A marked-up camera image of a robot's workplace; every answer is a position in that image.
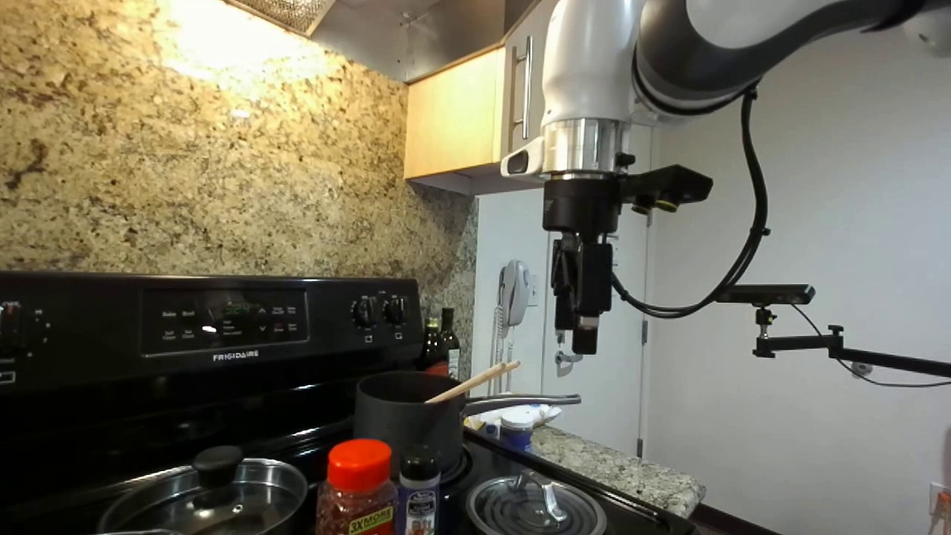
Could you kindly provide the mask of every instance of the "pot lid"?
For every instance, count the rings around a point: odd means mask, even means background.
[[[101,516],[101,531],[260,535],[289,524],[307,478],[283,461],[245,458],[234,446],[205,448],[190,467],[147,476]]]
[[[489,478],[474,486],[471,519],[486,535],[604,535],[604,507],[582,491],[533,476]]]

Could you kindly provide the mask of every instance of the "granite backsplash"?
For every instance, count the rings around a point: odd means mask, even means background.
[[[0,271],[413,275],[471,339],[477,206],[405,85],[223,0],[0,2]]]

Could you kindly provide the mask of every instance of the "wooden cabinet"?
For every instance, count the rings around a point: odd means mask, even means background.
[[[552,6],[538,0],[502,44],[407,85],[405,179],[459,194],[538,186],[502,179],[500,161],[538,136]]]

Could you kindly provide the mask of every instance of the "stainless steel pot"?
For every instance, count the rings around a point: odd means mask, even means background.
[[[300,470],[270,458],[245,458],[234,446],[196,454],[190,467],[144,476],[144,486],[117,498],[101,535],[263,535],[303,531]]]
[[[379,436],[392,446],[392,464],[417,448],[441,461],[442,472],[459,467],[465,451],[465,417],[515,403],[581,403],[581,394],[489,394],[426,403],[426,397],[453,390],[459,379],[422,371],[389,371],[356,385],[356,436]]]

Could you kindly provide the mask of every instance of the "chopsticks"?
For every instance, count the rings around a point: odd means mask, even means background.
[[[496,366],[490,366],[489,371],[481,371],[481,374],[477,374],[477,376],[465,379],[465,382],[459,382],[459,385],[453,385],[453,390],[447,390],[447,393],[438,393],[438,394],[435,394],[435,397],[428,397],[426,403],[442,403],[442,400],[448,400],[448,397],[459,397],[459,394],[465,394],[465,393],[471,393],[471,390],[477,390],[477,385],[481,385],[481,382],[489,382],[489,379],[500,376],[500,374],[508,374],[508,371],[512,371],[512,369],[517,369],[517,366],[520,366],[520,360],[496,362]]]

